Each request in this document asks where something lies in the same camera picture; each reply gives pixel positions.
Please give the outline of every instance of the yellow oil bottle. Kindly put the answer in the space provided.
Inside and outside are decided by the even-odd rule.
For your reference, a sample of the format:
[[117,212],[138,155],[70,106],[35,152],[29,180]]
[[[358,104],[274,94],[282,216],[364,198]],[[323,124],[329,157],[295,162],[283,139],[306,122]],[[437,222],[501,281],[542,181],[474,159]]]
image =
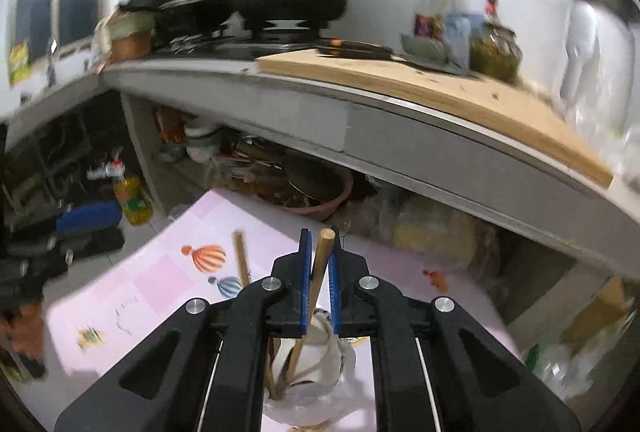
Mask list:
[[113,166],[113,192],[122,207],[122,211],[133,226],[144,224],[154,214],[151,202],[147,199],[140,178],[125,176],[122,161],[115,160]]

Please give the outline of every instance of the metal screw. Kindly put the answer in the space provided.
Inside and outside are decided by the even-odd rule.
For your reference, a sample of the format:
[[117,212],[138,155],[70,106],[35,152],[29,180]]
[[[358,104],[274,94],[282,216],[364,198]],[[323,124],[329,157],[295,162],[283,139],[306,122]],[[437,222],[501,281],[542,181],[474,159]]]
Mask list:
[[449,313],[450,311],[453,311],[453,308],[456,306],[453,300],[451,300],[449,297],[437,298],[434,302],[434,305],[436,306],[436,309],[441,313]]
[[280,286],[282,286],[282,282],[279,278],[267,277],[262,281],[262,289],[267,291],[276,291],[280,289]]
[[375,289],[380,285],[380,281],[371,275],[367,275],[366,277],[361,278],[358,281],[358,284],[360,284],[362,289]]
[[207,305],[202,298],[192,298],[187,302],[185,309],[187,310],[187,313],[197,315],[198,313],[202,313],[206,306]]

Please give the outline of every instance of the wooden chopstick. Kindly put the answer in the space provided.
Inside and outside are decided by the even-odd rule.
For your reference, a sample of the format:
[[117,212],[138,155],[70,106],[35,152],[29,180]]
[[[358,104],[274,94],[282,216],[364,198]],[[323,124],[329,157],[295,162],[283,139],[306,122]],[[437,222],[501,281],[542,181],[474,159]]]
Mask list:
[[[318,246],[316,247],[316,257],[314,259],[314,266],[311,272],[311,287],[309,290],[309,309],[306,315],[306,325],[311,325],[311,319],[316,310],[316,303],[318,302],[318,295],[320,294],[320,288],[322,287],[322,280],[324,279],[324,272],[326,271],[326,265],[334,248],[335,232],[329,228],[325,228],[320,231],[318,237]],[[306,335],[296,340],[296,345],[291,351],[289,357],[289,367],[287,367],[286,381],[287,383],[293,382],[296,376],[296,367],[300,359],[300,352],[305,345]]]
[[246,255],[244,253],[244,232],[242,230],[234,231],[234,246],[236,247],[236,260],[238,261],[238,269],[240,271],[240,282],[242,287],[249,285],[249,267],[246,263]]
[[[234,231],[234,246],[236,248],[236,261],[238,262],[238,270],[240,272],[240,282],[242,287],[247,287],[251,279],[249,278],[249,267],[246,262],[246,254],[244,252],[244,232],[242,230]],[[271,372],[271,358],[267,352],[267,358],[264,362],[264,386],[269,391],[269,397],[274,399],[276,394],[275,383],[273,381],[273,373]]]

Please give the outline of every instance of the floor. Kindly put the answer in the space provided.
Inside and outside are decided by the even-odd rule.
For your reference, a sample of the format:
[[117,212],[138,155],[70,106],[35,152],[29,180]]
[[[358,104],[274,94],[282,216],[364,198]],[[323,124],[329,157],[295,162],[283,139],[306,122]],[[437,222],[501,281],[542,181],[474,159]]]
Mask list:
[[[66,276],[47,284],[44,288],[44,310],[46,311],[47,307],[56,300],[82,288],[127,258],[169,224],[168,220],[154,216],[149,223],[134,227],[123,217],[120,229],[125,237],[124,247],[117,253],[78,262],[69,269]],[[95,375],[68,376],[62,370],[48,334],[45,335],[45,356],[48,370],[46,379],[27,385],[14,383],[14,389],[43,427],[47,431],[52,431],[60,413],[80,396],[96,380],[96,377]]]

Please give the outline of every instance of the glass jar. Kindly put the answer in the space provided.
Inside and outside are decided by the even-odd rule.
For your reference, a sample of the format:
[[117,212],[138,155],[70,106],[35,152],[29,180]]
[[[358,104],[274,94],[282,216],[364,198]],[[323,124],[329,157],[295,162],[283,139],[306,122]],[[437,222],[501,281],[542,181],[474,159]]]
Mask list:
[[471,37],[471,69],[508,84],[515,84],[518,67],[522,62],[522,51],[515,38],[516,34],[510,29],[485,22]]

